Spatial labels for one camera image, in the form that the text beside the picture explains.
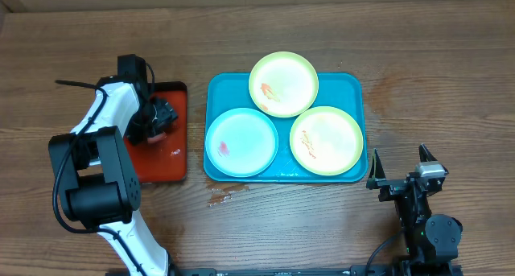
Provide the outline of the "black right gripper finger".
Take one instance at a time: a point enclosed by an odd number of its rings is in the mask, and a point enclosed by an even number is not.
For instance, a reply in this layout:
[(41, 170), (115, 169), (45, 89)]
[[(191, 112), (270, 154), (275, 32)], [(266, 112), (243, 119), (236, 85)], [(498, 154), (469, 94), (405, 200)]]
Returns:
[(378, 154), (378, 150), (373, 150), (372, 166), (369, 173), (371, 180), (385, 180), (385, 172)]
[(422, 163), (436, 161), (435, 156), (429, 151), (424, 143), (418, 147), (419, 158)]

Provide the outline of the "light blue plate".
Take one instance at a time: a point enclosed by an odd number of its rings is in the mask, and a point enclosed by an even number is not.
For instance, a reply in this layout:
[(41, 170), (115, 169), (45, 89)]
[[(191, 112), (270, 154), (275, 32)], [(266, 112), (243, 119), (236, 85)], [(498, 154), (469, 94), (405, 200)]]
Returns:
[(278, 153), (278, 131), (261, 111), (235, 108), (208, 127), (204, 149), (221, 173), (246, 178), (262, 173)]

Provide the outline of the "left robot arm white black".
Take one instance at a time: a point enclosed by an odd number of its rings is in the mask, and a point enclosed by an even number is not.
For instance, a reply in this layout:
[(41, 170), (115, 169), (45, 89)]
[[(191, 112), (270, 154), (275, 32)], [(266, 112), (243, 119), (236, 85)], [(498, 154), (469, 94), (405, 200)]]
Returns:
[(162, 134), (175, 111), (154, 97), (153, 81), (136, 76), (104, 77), (91, 88), (95, 100), (80, 124), (48, 143), (54, 216), (70, 233), (106, 239), (131, 275), (178, 275), (140, 213), (140, 183), (124, 143)]

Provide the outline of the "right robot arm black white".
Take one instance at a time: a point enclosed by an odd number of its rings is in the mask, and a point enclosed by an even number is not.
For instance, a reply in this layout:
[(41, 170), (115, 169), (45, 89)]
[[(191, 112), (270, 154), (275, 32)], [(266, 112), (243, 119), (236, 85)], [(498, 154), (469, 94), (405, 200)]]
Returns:
[[(462, 267), (452, 261), (458, 257), (464, 228), (454, 217), (434, 214), (428, 203), (430, 196), (442, 190), (448, 169), (425, 145), (420, 145), (418, 152), (420, 162), (403, 179), (387, 179), (378, 151), (373, 152), (366, 187), (377, 189), (381, 202), (395, 203), (402, 228), (373, 251), (364, 275), (458, 276), (463, 273)], [(379, 252), (399, 237), (405, 240), (407, 255), (395, 258), (389, 266), (374, 266), (373, 260)]]

